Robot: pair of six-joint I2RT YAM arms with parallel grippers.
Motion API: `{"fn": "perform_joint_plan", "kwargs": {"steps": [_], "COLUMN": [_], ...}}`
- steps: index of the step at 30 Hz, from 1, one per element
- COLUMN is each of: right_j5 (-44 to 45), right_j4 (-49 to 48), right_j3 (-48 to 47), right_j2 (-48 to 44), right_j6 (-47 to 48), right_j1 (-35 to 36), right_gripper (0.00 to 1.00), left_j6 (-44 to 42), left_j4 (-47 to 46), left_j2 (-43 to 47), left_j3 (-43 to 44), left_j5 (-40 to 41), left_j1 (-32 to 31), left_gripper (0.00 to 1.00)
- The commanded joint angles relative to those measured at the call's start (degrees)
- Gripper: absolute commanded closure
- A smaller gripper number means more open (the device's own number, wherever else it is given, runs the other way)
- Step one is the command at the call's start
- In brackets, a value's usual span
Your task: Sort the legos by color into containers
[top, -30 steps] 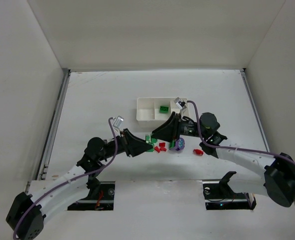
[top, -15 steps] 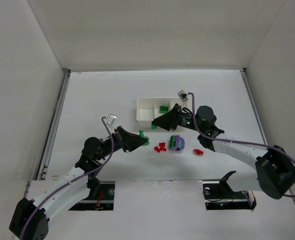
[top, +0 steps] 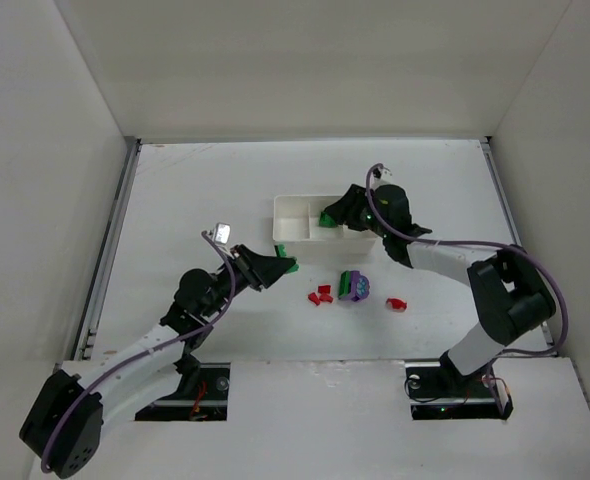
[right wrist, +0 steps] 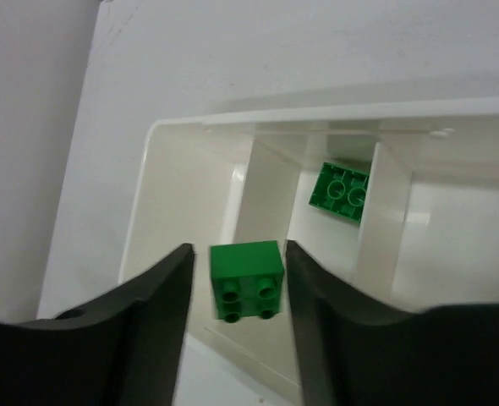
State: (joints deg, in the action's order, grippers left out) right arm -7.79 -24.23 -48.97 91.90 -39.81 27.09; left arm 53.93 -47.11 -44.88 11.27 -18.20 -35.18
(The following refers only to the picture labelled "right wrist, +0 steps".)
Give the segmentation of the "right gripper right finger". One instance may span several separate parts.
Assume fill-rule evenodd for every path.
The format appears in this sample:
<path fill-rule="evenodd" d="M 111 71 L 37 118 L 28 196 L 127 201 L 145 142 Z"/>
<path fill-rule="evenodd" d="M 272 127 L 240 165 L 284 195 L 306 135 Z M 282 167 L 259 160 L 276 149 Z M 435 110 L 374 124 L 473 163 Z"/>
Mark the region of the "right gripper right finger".
<path fill-rule="evenodd" d="M 410 313 L 286 247 L 288 298 L 307 405 L 499 405 L 499 304 Z"/>

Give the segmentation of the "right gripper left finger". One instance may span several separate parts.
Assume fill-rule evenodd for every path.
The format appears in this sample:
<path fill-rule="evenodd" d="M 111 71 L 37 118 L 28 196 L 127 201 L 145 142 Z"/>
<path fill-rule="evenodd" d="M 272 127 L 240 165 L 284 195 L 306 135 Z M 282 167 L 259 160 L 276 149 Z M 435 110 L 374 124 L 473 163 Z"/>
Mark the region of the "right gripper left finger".
<path fill-rule="evenodd" d="M 194 265 L 181 244 L 52 319 L 0 322 L 0 405 L 172 404 Z"/>

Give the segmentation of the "small green lego brick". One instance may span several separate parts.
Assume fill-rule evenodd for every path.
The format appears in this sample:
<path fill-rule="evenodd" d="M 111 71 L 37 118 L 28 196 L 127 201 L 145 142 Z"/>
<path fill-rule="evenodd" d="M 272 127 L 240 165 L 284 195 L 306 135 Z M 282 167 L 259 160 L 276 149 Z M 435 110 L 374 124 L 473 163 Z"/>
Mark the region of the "small green lego brick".
<path fill-rule="evenodd" d="M 285 268 L 276 240 L 213 245 L 209 266 L 218 320 L 269 320 L 281 312 Z"/>

